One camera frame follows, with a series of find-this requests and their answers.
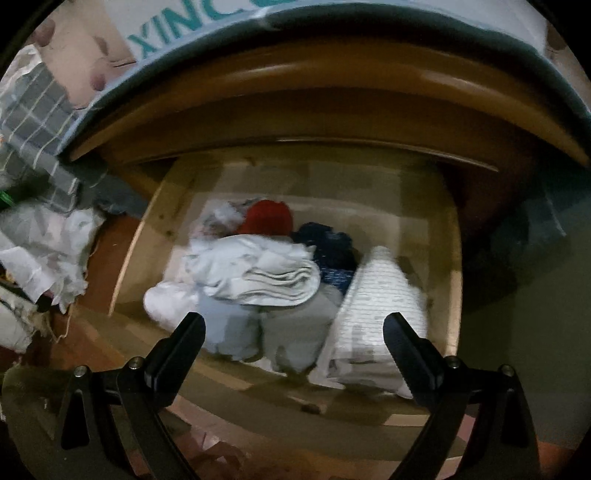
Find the red cloth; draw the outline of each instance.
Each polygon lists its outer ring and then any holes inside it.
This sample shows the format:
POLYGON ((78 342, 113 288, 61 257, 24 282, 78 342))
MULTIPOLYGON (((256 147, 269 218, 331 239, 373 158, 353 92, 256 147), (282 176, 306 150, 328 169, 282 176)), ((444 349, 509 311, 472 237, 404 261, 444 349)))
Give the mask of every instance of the red cloth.
POLYGON ((285 203, 260 200, 250 207, 236 234, 289 236, 293 229, 294 219, 285 203))

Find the green object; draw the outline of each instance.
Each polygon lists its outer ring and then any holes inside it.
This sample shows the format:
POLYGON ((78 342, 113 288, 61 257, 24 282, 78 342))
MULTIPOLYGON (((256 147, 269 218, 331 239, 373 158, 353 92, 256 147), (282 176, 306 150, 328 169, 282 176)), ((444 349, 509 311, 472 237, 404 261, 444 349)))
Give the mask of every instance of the green object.
POLYGON ((14 207, 16 202, 14 199, 5 191, 0 191, 0 200, 6 203, 9 207, 14 207))

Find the metal screw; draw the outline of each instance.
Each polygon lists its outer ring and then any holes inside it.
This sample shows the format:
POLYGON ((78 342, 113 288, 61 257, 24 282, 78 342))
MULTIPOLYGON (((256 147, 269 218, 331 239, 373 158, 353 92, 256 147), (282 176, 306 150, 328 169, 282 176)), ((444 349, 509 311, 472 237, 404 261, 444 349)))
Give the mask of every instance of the metal screw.
POLYGON ((512 377, 513 375, 515 375, 515 369, 513 369, 512 366, 510 365, 501 365, 501 373, 503 375, 506 375, 507 377, 512 377))
POLYGON ((86 375, 86 372, 88 372, 88 367, 85 365, 81 365, 74 369, 74 376, 76 378, 84 377, 86 375))
POLYGON ((144 359, 140 356, 135 356, 127 363, 127 366, 132 370, 137 370, 138 368, 141 368, 143 364, 144 359))
POLYGON ((449 368, 453 369, 460 368, 462 366, 461 360, 454 355, 445 357, 445 363, 447 363, 447 366, 449 368))

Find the striped fabric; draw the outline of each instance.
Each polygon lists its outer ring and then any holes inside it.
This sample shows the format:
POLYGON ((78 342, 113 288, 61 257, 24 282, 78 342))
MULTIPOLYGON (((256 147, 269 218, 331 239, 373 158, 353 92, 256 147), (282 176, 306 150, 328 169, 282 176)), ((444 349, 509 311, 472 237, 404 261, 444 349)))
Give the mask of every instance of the striped fabric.
POLYGON ((147 201, 98 155, 60 161, 57 147, 79 113, 43 62, 3 93, 0 112, 0 189, 37 177, 38 198, 57 212, 96 204, 141 218, 147 201))

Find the white cloth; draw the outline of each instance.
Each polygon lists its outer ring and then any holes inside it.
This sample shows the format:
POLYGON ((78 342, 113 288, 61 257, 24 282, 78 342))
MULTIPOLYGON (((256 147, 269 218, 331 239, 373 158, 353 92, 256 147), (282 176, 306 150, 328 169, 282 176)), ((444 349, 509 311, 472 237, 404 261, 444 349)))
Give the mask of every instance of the white cloth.
POLYGON ((65 313, 86 291, 90 248, 103 215, 94 208, 57 213, 33 200, 0 214, 0 263, 32 301, 46 291, 65 313))
POLYGON ((205 295, 243 305, 286 307, 310 299, 320 286, 314 247, 261 235, 191 243, 184 265, 205 295))
POLYGON ((334 378, 408 397, 382 328, 384 319, 400 312, 419 337, 427 336, 421 291, 409 285, 386 247, 375 247, 363 259, 336 316, 312 381, 334 378))
POLYGON ((162 281, 144 294, 144 310, 160 326, 173 332, 189 312, 195 312, 199 294, 193 286, 162 281))

